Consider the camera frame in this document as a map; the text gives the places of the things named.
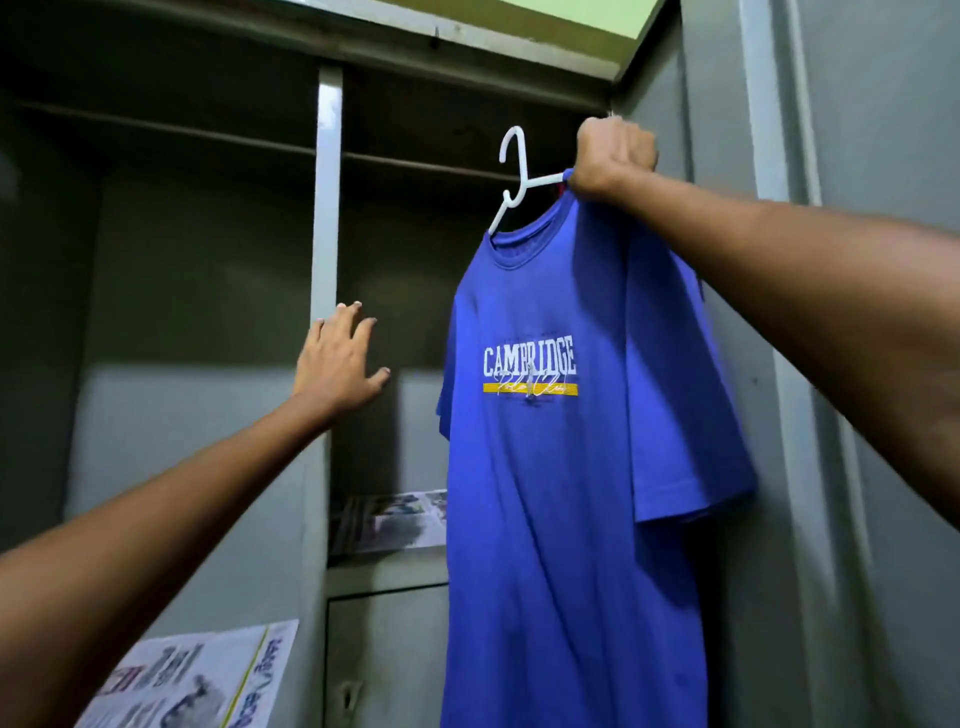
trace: hanger hook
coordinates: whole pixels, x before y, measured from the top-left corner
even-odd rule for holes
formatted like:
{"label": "hanger hook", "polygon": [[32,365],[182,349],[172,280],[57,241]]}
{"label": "hanger hook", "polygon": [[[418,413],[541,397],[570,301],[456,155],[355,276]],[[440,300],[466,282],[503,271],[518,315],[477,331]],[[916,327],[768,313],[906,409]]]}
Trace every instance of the hanger hook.
{"label": "hanger hook", "polygon": [[516,155],[520,166],[520,189],[514,197],[510,196],[510,190],[503,190],[503,202],[507,207],[516,207],[523,202],[523,196],[527,194],[527,140],[520,127],[511,127],[500,142],[500,163],[507,161],[507,149],[510,147],[510,140],[514,137],[516,137]]}

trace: gray metal cabinet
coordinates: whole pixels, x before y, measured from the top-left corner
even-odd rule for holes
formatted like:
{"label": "gray metal cabinet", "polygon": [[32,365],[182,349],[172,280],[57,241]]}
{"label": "gray metal cabinet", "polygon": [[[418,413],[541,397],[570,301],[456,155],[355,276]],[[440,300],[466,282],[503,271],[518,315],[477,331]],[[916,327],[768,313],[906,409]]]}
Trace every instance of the gray metal cabinet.
{"label": "gray metal cabinet", "polygon": [[440,725],[447,587],[332,600],[324,728]]}

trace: newspaper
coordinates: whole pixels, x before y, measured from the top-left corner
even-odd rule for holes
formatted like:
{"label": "newspaper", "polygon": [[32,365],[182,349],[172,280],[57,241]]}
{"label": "newspaper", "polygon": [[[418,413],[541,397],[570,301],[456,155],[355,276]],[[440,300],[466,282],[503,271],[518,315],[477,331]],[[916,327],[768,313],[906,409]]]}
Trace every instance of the newspaper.
{"label": "newspaper", "polygon": [[335,556],[442,546],[446,490],[352,497],[336,528]]}
{"label": "newspaper", "polygon": [[139,642],[76,728],[266,728],[298,623]]}

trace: yellow stripe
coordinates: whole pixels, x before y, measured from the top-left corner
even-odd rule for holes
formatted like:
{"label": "yellow stripe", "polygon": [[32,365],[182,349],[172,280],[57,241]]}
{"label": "yellow stripe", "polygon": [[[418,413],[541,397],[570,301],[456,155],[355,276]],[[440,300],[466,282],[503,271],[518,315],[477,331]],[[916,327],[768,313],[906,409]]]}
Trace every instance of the yellow stripe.
{"label": "yellow stripe", "polygon": [[[487,394],[519,394],[525,395],[529,391],[529,386],[525,381],[516,382],[495,382],[485,381],[483,391]],[[576,384],[564,384],[555,382],[539,382],[534,384],[533,391],[535,395],[567,395],[569,397],[579,397]]]}
{"label": "yellow stripe", "polygon": [[230,718],[233,716],[233,711],[236,710],[237,701],[240,699],[240,695],[243,694],[243,689],[247,687],[247,680],[250,679],[251,670],[253,666],[256,665],[256,658],[260,654],[260,648],[263,647],[264,640],[267,639],[267,633],[270,631],[270,627],[265,627],[263,634],[260,636],[260,644],[256,646],[256,650],[253,652],[253,659],[251,663],[247,665],[247,671],[243,673],[243,680],[240,683],[240,690],[237,691],[236,695],[233,697],[233,700],[230,701],[230,708],[227,711],[227,714],[224,716],[224,722],[220,724],[220,728],[227,728],[227,723],[229,723]]}

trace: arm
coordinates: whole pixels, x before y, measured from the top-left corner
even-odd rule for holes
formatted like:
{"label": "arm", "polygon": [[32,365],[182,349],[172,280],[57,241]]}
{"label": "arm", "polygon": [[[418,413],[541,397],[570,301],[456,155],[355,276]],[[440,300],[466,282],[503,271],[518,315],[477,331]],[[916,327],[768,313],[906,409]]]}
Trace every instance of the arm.
{"label": "arm", "polygon": [[578,147],[575,191],[659,232],[960,527],[960,238],[670,180],[618,118],[585,122]]}
{"label": "arm", "polygon": [[375,397],[359,304],[307,335],[294,395],[176,467],[0,557],[0,725],[72,726],[109,672],[273,479]]}

